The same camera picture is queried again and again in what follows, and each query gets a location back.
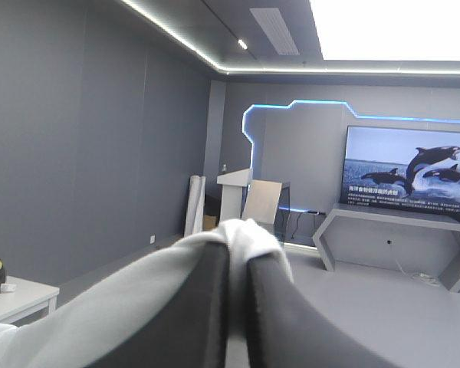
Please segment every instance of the blue led light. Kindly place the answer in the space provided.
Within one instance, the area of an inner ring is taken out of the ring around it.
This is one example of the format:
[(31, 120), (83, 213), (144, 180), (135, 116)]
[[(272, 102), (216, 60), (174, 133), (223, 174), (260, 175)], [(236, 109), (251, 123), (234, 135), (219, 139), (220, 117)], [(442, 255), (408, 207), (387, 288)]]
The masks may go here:
[[(285, 211), (288, 210), (288, 207), (278, 207), (278, 208), (283, 209)], [(290, 212), (303, 212), (303, 213), (305, 213), (305, 212), (310, 211), (310, 209), (293, 209), (293, 208), (289, 208), (289, 209), (290, 209)]]
[[(242, 116), (242, 133), (251, 143), (251, 157), (250, 157), (250, 168), (254, 168), (254, 140), (247, 132), (247, 116), (253, 111), (253, 109), (274, 109), (274, 110), (290, 110), (297, 104), (312, 104), (312, 105), (341, 105), (346, 107), (349, 112), (357, 119), (363, 120), (391, 120), (391, 121), (417, 121), (420, 123), (450, 123), (460, 124), (458, 119), (434, 119), (430, 117), (389, 117), (383, 115), (362, 115), (357, 113), (346, 101), (341, 100), (293, 100), (288, 105), (274, 105), (266, 103), (255, 103), (251, 105)], [(292, 212), (306, 212), (307, 209), (290, 209)]]

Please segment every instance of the gray wall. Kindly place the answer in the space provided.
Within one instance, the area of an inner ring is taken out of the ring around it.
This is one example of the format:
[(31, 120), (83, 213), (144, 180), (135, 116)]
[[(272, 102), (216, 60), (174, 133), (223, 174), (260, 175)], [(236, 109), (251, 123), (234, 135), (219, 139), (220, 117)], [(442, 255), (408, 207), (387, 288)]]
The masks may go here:
[(0, 0), (0, 256), (60, 284), (182, 229), (209, 80), (83, 1)]
[[(361, 114), (460, 119), (460, 89), (298, 84), (227, 85), (220, 165), (249, 166), (250, 143), (242, 114), (252, 104), (289, 104), (295, 99), (345, 100)], [(460, 125), (357, 120), (341, 106), (299, 105), (293, 110), (255, 110), (249, 117), (255, 139), (255, 178), (291, 181), (291, 205), (330, 211), (339, 199), (344, 144), (349, 124), (457, 130)], [(296, 215), (291, 219), (291, 231)], [(312, 216), (303, 215), (298, 238), (311, 243)]]
[(212, 80), (209, 91), (208, 125), (206, 129), (205, 166), (206, 194), (218, 198), (221, 189), (216, 184), (220, 172), (220, 147), (222, 146), (223, 113), (226, 83)]

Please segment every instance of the white table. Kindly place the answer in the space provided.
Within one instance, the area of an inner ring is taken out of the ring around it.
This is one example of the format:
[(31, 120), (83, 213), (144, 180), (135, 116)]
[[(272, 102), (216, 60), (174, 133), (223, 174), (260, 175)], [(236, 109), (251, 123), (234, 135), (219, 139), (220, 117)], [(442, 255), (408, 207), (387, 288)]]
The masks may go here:
[(9, 284), (16, 284), (14, 293), (0, 294), (0, 323), (12, 324), (37, 311), (48, 315), (56, 309), (56, 298), (60, 294), (58, 287), (7, 277)]

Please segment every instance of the whale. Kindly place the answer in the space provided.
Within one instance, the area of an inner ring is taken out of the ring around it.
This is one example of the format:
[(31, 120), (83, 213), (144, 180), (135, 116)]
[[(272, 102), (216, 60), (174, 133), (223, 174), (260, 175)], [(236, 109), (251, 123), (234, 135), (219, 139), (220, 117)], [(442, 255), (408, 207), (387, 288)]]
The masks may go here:
[(426, 172), (423, 178), (437, 178), (438, 180), (446, 183), (457, 183), (460, 185), (460, 172), (458, 171), (458, 164), (453, 165), (449, 169), (435, 169)]
[(388, 172), (368, 172), (361, 176), (362, 180), (371, 179), (375, 184), (392, 184), (395, 186), (402, 186), (407, 195), (410, 196), (414, 188), (412, 183), (401, 175), (397, 174), (398, 168), (392, 169)]
[(407, 166), (406, 178), (411, 184), (414, 182), (414, 178), (419, 171), (446, 159), (457, 160), (457, 155), (460, 153), (460, 147), (458, 146), (444, 146), (428, 149), (417, 147), (416, 149), (418, 150), (416, 157), (414, 157)]

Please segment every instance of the ceiling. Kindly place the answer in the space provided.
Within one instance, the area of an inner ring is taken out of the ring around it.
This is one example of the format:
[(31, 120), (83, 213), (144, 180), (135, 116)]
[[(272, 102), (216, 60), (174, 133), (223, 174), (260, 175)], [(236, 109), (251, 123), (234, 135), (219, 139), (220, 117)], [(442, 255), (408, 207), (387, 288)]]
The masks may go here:
[[(221, 75), (460, 78), (460, 61), (324, 61), (310, 0), (116, 1)], [(279, 55), (250, 8), (278, 8), (299, 55)]]

